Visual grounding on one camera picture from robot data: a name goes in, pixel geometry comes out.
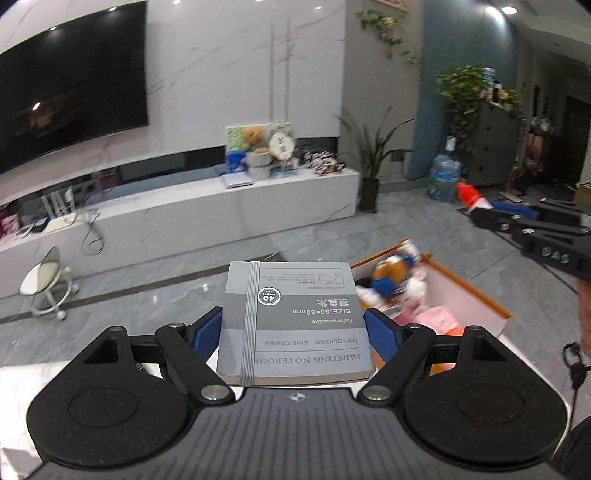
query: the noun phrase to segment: black pants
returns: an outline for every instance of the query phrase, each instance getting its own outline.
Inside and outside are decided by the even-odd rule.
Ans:
[[[591,479],[591,417],[573,428],[550,464],[570,480]]]

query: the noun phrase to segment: black plant pot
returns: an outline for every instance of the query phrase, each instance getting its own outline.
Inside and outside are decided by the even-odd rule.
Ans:
[[[361,198],[359,200],[359,210],[373,213],[378,211],[376,208],[378,190],[378,179],[361,179]]]

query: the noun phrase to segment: chair backrest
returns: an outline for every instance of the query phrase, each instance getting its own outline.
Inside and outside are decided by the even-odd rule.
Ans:
[[[37,285],[44,286],[49,284],[55,278],[60,269],[60,251],[53,247],[47,255],[41,260],[39,270],[37,271]]]

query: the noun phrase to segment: blue wall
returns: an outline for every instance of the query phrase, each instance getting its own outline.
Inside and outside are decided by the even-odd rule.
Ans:
[[[494,68],[507,88],[514,88],[517,78],[517,33],[486,1],[424,0],[423,45],[411,179],[424,174],[443,150],[444,102],[435,82],[439,73],[471,64]]]

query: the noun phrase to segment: gray tile floor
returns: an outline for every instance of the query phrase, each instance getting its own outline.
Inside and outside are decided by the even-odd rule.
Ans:
[[[431,201],[424,190],[382,194],[377,214],[360,213],[93,275],[80,280],[78,298],[274,252],[281,252],[287,261],[355,262],[410,236],[421,250],[431,250],[439,263],[512,312],[506,335],[570,398],[561,349],[579,338],[576,294],[551,272],[522,257],[511,243],[474,228],[457,208]],[[560,277],[574,284],[568,275]],[[0,366],[70,359],[113,324],[140,334],[152,333],[168,322],[192,323],[221,304],[225,283],[226,274],[220,273],[73,308],[61,323],[52,316],[4,323],[0,325]],[[19,297],[3,299],[0,317],[27,308]],[[579,395],[576,418],[590,414],[588,382]]]

